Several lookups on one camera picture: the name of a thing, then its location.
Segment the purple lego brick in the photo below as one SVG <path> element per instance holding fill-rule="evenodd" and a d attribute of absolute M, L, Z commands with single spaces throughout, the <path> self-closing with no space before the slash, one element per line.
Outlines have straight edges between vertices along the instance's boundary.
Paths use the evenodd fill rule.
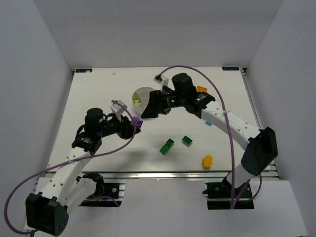
<path fill-rule="evenodd" d="M 136 128 L 138 128 L 138 129 L 141 128 L 143 121 L 139 117 L 133 117 L 132 121 L 136 125 Z"/>

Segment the lime green lego brick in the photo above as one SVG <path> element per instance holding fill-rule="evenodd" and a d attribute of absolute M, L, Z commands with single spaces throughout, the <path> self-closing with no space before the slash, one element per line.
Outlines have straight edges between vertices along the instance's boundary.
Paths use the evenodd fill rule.
<path fill-rule="evenodd" d="M 134 103 L 136 106 L 139 106 L 139 104 L 141 103 L 140 97 L 133 97 L 133 103 Z"/>

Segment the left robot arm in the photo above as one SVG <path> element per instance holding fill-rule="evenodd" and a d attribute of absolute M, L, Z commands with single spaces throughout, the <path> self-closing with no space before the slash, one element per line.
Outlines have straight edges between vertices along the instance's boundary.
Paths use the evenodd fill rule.
<path fill-rule="evenodd" d="M 102 145 L 102 138 L 117 134 L 127 140 L 141 131 L 141 121 L 122 115 L 123 108 L 112 106 L 108 115 L 102 109 L 86 112 L 84 125 L 78 129 L 65 163 L 37 193 L 26 198 L 27 225 L 58 237 L 65 230 L 70 214 L 90 197 L 100 197 L 104 191 L 103 176 L 83 174 L 83 168 Z"/>

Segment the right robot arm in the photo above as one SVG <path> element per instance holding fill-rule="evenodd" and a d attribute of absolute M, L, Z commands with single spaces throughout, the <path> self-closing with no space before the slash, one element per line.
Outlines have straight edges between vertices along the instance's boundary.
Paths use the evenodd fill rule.
<path fill-rule="evenodd" d="M 207 92 L 197 92 L 192 79 L 186 73 L 172 77 L 174 88 L 163 85 L 160 90 L 151 91 L 149 101 L 141 117 L 157 118 L 167 114 L 171 109 L 183 107 L 199 119 L 211 122 L 218 129 L 228 134 L 244 150 L 240 164 L 223 180 L 227 188 L 240 188 L 253 176 L 259 176 L 266 167 L 278 156 L 275 131 L 252 126 L 236 115 L 224 109 Z"/>

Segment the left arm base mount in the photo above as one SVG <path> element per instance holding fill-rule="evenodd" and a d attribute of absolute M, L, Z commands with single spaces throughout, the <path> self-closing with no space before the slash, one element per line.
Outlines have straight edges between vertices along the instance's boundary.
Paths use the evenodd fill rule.
<path fill-rule="evenodd" d="M 78 176 L 76 184 L 79 183 L 83 177 L 90 179 L 94 177 L 97 181 L 96 191 L 88 196 L 81 204 L 82 207 L 120 207 L 124 197 L 125 183 L 115 183 L 101 181 L 99 173 L 89 173 L 87 175 Z"/>

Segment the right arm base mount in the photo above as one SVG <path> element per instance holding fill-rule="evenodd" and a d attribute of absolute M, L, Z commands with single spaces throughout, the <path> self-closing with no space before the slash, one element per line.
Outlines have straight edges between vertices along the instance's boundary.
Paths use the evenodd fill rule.
<path fill-rule="evenodd" d="M 226 189 L 222 182 L 205 183 L 205 190 L 202 194 L 207 199 L 208 210 L 229 210 L 231 208 L 231 190 Z M 250 184 L 247 184 L 244 192 L 236 202 L 234 209 L 247 210 L 254 209 L 253 197 Z"/>

